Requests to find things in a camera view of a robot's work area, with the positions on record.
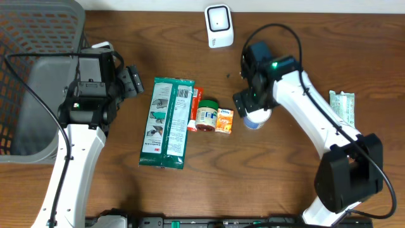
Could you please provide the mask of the red stick sachet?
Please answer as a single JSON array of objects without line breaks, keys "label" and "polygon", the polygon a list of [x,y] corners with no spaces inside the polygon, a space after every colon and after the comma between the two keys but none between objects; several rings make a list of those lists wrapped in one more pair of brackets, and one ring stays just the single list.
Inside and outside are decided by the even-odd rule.
[{"label": "red stick sachet", "polygon": [[196,116],[199,102],[201,101],[204,89],[202,87],[195,87],[193,90],[192,106],[190,111],[190,120],[187,124],[187,130],[196,132]]}]

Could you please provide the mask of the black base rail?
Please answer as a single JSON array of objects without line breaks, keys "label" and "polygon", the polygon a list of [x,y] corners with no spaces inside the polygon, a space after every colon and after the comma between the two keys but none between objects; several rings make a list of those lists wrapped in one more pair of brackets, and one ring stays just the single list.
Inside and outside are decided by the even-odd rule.
[{"label": "black base rail", "polygon": [[308,227],[296,217],[269,218],[161,218],[124,217],[105,215],[85,219],[85,227],[132,227],[132,228],[245,228],[245,227]]}]

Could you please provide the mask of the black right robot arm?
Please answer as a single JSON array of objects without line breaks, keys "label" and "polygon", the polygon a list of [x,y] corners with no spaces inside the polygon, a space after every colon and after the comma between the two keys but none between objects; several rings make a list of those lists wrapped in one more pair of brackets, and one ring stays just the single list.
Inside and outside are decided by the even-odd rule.
[{"label": "black right robot arm", "polygon": [[314,144],[320,164],[316,199],[302,214],[306,224],[330,227],[382,190],[383,148],[375,134],[362,135],[340,118],[313,87],[293,56],[271,59],[243,54],[241,76],[249,87],[234,94],[241,117],[284,107]]}]

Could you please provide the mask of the tall green white packet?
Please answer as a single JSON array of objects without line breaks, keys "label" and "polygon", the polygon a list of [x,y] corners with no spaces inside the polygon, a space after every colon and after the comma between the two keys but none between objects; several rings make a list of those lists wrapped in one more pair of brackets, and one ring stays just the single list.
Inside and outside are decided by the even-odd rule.
[{"label": "tall green white packet", "polygon": [[154,79],[140,166],[184,168],[194,85],[193,80]]}]

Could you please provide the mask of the orange snack packet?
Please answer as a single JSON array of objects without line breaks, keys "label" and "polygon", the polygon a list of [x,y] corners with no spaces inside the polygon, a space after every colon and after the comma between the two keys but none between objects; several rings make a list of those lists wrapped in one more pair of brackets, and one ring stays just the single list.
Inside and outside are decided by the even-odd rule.
[{"label": "orange snack packet", "polygon": [[234,118],[233,110],[219,108],[215,131],[231,134],[233,118]]}]

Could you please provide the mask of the white barcode scanner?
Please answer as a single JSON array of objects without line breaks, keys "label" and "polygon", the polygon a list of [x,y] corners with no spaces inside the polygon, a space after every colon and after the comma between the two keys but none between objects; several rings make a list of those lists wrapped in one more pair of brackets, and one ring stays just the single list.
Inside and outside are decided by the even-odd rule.
[{"label": "white barcode scanner", "polygon": [[234,43],[234,28],[230,8],[226,4],[207,6],[204,10],[208,46],[224,48]]}]

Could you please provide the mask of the light green tissue packet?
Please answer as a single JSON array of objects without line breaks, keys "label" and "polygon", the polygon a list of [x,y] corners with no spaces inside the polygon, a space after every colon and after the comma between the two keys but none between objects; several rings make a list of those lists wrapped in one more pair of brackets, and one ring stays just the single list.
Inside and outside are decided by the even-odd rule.
[{"label": "light green tissue packet", "polygon": [[341,91],[329,91],[329,103],[331,108],[340,118],[351,127],[355,127],[355,94]]}]

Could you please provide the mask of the white tub container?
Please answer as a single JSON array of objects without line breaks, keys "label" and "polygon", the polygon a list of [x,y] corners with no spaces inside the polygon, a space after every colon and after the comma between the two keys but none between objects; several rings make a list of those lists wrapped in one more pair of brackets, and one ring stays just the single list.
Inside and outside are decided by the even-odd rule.
[{"label": "white tub container", "polygon": [[271,109],[264,108],[252,112],[247,112],[243,118],[244,124],[249,129],[260,129],[271,116]]}]

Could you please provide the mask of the grey plastic mesh basket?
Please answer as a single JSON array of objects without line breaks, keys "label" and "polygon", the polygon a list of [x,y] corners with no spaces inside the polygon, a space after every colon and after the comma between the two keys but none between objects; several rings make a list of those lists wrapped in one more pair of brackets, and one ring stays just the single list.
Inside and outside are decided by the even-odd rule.
[{"label": "grey plastic mesh basket", "polygon": [[88,45],[76,1],[1,1],[1,162],[53,163],[57,113]]}]

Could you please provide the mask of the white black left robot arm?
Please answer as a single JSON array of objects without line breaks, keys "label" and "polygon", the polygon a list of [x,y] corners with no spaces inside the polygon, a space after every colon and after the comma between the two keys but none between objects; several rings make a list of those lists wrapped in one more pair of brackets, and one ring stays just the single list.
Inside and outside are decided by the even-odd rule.
[{"label": "white black left robot arm", "polygon": [[85,211],[99,155],[121,103],[144,92],[138,69],[74,80],[59,107],[56,160],[34,227],[85,227]]}]

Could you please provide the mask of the green lid jar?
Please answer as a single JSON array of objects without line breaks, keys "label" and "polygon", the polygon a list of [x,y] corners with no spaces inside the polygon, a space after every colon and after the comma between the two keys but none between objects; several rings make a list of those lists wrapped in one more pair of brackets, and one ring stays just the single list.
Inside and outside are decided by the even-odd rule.
[{"label": "green lid jar", "polygon": [[196,114],[196,128],[201,131],[214,131],[218,118],[218,103],[212,100],[201,100]]}]

